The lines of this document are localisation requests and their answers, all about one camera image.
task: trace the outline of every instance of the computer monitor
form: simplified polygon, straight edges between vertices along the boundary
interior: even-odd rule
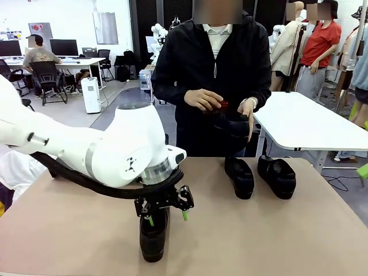
[[[56,56],[79,56],[75,39],[50,39],[50,45]]]
[[[22,56],[19,40],[0,41],[0,56]]]

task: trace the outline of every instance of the wristwatch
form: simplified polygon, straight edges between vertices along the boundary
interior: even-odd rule
[[[255,101],[255,99],[253,99],[253,98],[247,98],[247,99],[244,99],[242,102],[241,102],[241,104],[240,105],[242,105],[246,100],[248,100],[248,99],[251,99],[252,101],[254,101],[254,106],[253,106],[253,110],[254,109],[256,109],[256,107],[257,107],[257,102]]]

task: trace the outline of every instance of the hand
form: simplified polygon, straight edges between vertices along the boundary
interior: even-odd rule
[[[184,96],[184,101],[195,108],[199,108],[202,111],[213,110],[213,107],[221,108],[219,102],[224,99],[214,92],[199,89],[199,90],[188,90]]]
[[[318,67],[320,66],[320,62],[315,60],[312,65],[310,66],[310,73],[314,75],[318,71]]]
[[[253,125],[254,125],[253,107],[254,107],[254,101],[252,101],[251,99],[248,99],[245,102],[243,102],[237,109],[237,111],[241,113],[242,115],[248,116],[249,129],[250,129],[249,136],[248,136],[248,142],[251,140],[252,133],[253,133]]]

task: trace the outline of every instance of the red shirt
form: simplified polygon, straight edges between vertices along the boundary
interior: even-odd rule
[[[331,46],[338,44],[341,37],[341,26],[335,21],[323,29],[322,24],[318,24],[315,31],[306,42],[301,64],[310,66],[312,63]],[[329,66],[331,55],[320,61],[319,67]]]

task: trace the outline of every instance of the shoe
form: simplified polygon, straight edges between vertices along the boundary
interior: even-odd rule
[[[261,156],[258,159],[258,174],[270,186],[274,194],[282,200],[289,200],[296,188],[295,172],[282,159]]]
[[[334,161],[340,162],[341,159],[350,159],[354,160],[355,156],[353,155],[354,151],[339,151],[338,154],[335,156]]]
[[[162,259],[165,247],[169,208],[159,209],[152,215],[154,226],[145,218],[140,219],[139,243],[143,259],[155,263]]]
[[[248,164],[242,159],[227,157],[225,172],[232,180],[236,196],[241,200],[249,200],[254,190],[254,179]]]
[[[227,145],[218,149],[218,156],[233,156],[234,152],[245,149],[250,132],[248,116],[226,110],[213,117],[213,135],[218,144]]]

